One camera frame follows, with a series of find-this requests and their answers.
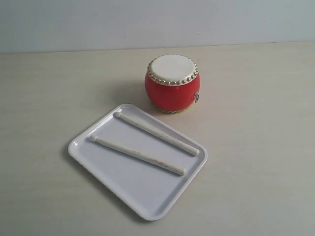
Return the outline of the white rectangular plastic tray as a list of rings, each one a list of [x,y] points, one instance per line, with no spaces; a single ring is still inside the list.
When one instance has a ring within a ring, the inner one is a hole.
[[[198,150],[192,155],[116,117],[121,112]],[[173,166],[167,170],[92,141],[92,136]],[[165,216],[207,161],[206,149],[132,104],[121,104],[75,137],[69,155],[140,217]]]

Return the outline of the wooden drumstick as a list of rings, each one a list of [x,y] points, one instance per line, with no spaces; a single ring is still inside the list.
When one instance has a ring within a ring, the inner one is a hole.
[[[144,161],[144,162],[150,163],[152,165],[158,166],[162,169],[171,171],[177,175],[184,176],[186,173],[185,168],[177,167],[177,166],[175,166],[171,163],[168,163],[166,161],[153,158],[153,157],[151,157],[145,153],[141,153],[140,151],[137,151],[137,150],[134,150],[134,149],[131,149],[128,147],[124,147],[122,145],[118,145],[116,143],[104,140],[104,139],[102,139],[96,135],[90,135],[89,139],[92,142],[98,143],[98,144],[103,145],[107,148],[111,148],[115,151],[118,151],[118,152],[124,153],[126,155],[132,156],[132,157],[139,159],[141,161]]]
[[[122,120],[124,120],[125,122],[167,142],[167,143],[170,143],[171,145],[173,146],[176,146],[184,151],[186,151],[187,153],[191,154],[192,156],[197,156],[200,151],[197,149],[197,148],[194,148],[193,146],[191,145],[188,145],[156,128],[154,128],[152,125],[148,124],[148,123],[145,123],[145,122],[142,122],[141,120],[139,119],[136,119],[136,118],[133,118],[131,116],[128,116],[122,112],[115,112],[114,113],[114,116],[117,117],[117,118],[120,118]]]

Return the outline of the red small drum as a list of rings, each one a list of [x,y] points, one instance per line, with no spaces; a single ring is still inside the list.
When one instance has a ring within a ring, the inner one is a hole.
[[[186,56],[159,56],[147,66],[145,90],[158,109],[168,113],[181,112],[199,100],[198,66]]]

